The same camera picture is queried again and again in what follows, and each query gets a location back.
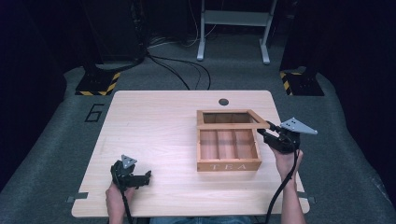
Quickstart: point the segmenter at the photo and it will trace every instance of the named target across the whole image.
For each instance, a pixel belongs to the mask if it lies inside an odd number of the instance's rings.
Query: gray mat
[[[285,36],[276,36],[269,49],[271,64],[264,65],[260,36],[232,35],[207,40],[203,65],[212,77],[211,90],[268,90],[281,120],[292,117],[318,130],[302,135],[304,161],[300,176],[308,196],[314,197],[306,214],[309,223],[396,223],[393,206],[381,180],[349,135],[342,107],[332,84],[318,75],[325,96],[288,96],[279,76]],[[161,45],[149,52],[161,57],[196,62],[197,43]],[[192,89],[199,74],[176,62],[174,67]],[[121,64],[107,64],[117,67]],[[46,130],[0,194],[0,223],[106,223],[105,218],[74,218],[67,196],[78,192],[113,94],[76,96],[84,72],[65,74],[68,88]],[[204,73],[197,90],[205,90]],[[115,91],[186,90],[179,79],[149,59],[121,73]],[[103,114],[98,122],[84,122],[92,105]],[[279,223],[273,215],[271,223]]]

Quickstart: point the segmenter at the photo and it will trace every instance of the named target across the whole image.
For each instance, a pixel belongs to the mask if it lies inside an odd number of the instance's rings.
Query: wooden box
[[[197,171],[256,171],[257,129],[269,124],[252,110],[197,111]]]

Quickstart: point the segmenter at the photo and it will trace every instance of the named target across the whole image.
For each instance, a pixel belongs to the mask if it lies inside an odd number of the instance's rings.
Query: black speaker
[[[133,15],[141,13],[141,8],[133,7],[132,1],[81,0],[104,63],[134,62],[145,57],[145,29],[136,26]]]

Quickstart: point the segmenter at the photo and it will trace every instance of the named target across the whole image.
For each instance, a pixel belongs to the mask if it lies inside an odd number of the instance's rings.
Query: wooden table
[[[229,100],[224,106],[219,99]],[[279,124],[269,91],[118,91],[106,115],[79,192],[74,217],[107,217],[110,167],[122,154],[137,160],[134,175],[148,170],[148,186],[135,192],[134,217],[264,215],[280,185],[275,157],[257,134],[258,171],[197,172],[197,110],[252,109]],[[298,190],[304,192],[297,175]],[[281,212],[282,194],[273,213]],[[300,199],[303,211],[309,210]]]

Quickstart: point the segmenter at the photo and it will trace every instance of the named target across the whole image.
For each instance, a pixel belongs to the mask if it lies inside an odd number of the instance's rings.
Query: stand leg
[[[262,62],[265,65],[270,64],[270,56],[268,55],[268,49],[267,46],[265,45],[265,42],[263,39],[260,39],[260,49],[262,50]]]
[[[197,61],[204,59],[205,52],[205,0],[201,4],[201,39],[199,41]]]

